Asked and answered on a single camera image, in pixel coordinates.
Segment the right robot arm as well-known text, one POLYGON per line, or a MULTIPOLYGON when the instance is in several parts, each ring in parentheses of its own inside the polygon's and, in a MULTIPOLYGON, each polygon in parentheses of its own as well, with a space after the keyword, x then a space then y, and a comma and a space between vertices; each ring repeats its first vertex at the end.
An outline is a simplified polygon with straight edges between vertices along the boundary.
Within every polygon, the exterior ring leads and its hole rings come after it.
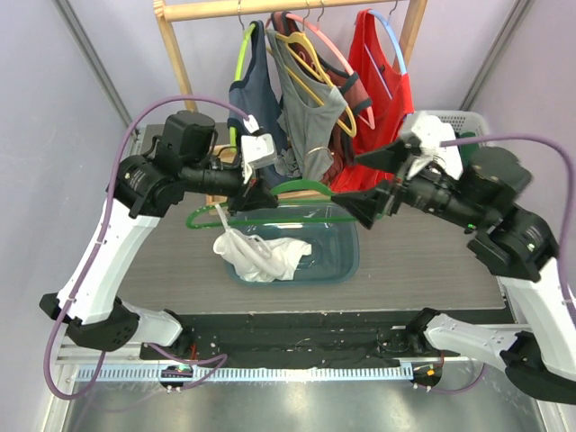
POLYGON ((361 165, 391 180, 360 192, 337 193, 333 202, 370 229, 402 205, 463 228, 467 247, 491 275, 502 279, 524 314, 527 329, 491 330, 430 308, 406 327, 411 352, 468 356, 501 370, 526 395, 575 402, 575 297, 567 283, 564 245, 548 223, 517 204, 531 181, 518 158, 490 137, 458 177, 450 176, 416 138, 398 139, 365 153, 361 165))

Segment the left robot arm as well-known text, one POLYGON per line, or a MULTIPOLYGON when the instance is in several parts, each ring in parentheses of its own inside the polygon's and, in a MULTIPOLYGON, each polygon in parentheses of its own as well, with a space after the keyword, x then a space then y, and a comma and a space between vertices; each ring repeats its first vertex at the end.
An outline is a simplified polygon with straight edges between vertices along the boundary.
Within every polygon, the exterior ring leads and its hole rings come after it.
POLYGON ((148 152, 119 164, 92 246, 65 287, 40 300, 50 318, 63 319, 77 346, 109 353, 133 341, 160 346, 174 359, 190 356, 194 334, 177 314, 134 307, 118 291, 144 240, 185 194, 224 196, 234 212, 277 206, 257 174, 275 162, 274 138, 254 118, 244 128, 237 158, 224 163, 214 152, 214 120, 180 111, 166 119, 148 152))

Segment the lime green hanger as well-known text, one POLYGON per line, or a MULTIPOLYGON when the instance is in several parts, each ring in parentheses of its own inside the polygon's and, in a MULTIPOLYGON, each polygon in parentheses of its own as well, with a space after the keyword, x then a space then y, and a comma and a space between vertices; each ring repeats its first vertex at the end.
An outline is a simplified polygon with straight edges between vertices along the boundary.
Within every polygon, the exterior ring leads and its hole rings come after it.
MULTIPOLYGON (((242 78, 244 61, 245 61, 245 58, 247 55, 248 44, 251 41, 251 34, 255 28, 256 28, 256 26, 253 23, 251 23, 243 32, 243 40, 242 40, 240 48, 239 48, 237 64, 236 64, 236 69, 235 69, 235 74, 234 74, 234 80, 235 81, 239 81, 242 78)), ((237 131, 234 127, 230 126, 229 127, 229 140, 230 140, 229 144, 232 146, 233 151, 236 151, 236 147, 237 147, 236 139, 237 139, 237 131)))

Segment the dark green hanger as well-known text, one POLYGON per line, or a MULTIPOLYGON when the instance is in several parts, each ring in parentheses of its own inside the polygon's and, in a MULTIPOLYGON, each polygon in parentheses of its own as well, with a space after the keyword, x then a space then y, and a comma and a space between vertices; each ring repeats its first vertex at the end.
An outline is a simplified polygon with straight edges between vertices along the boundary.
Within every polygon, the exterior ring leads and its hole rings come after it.
POLYGON ((292 180, 274 187, 272 194, 278 199, 278 206, 274 209, 232 211, 226 201, 214 201, 190 213, 185 226, 190 230, 223 227, 221 221, 198 221, 202 215, 216 216, 218 211, 223 211, 223 215, 228 217, 231 227, 356 222, 356 218, 330 200, 334 193, 320 182, 292 180))

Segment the white tank top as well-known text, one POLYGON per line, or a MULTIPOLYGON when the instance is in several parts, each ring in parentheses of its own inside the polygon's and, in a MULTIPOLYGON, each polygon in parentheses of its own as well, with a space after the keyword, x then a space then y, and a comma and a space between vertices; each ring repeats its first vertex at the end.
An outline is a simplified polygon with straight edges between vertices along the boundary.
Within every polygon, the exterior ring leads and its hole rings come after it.
POLYGON ((246 235, 228 224, 223 209, 216 211, 224 232, 213 243, 213 252, 233 265, 236 275, 249 283, 291 281, 303 257, 312 252, 312 245, 296 238, 264 240, 246 235))

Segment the navy blue tank top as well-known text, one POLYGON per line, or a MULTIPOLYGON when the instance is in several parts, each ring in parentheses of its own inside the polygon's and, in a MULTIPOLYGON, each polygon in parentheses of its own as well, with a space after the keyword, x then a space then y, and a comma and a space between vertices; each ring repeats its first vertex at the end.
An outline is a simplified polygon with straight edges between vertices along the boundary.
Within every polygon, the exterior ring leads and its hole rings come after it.
POLYGON ((278 122, 281 108, 270 83, 265 26, 262 21, 251 23, 256 28, 248 44, 242 78, 229 87, 229 102, 256 118, 264 132, 273 136, 276 154, 280 156, 288 149, 288 142, 278 122))

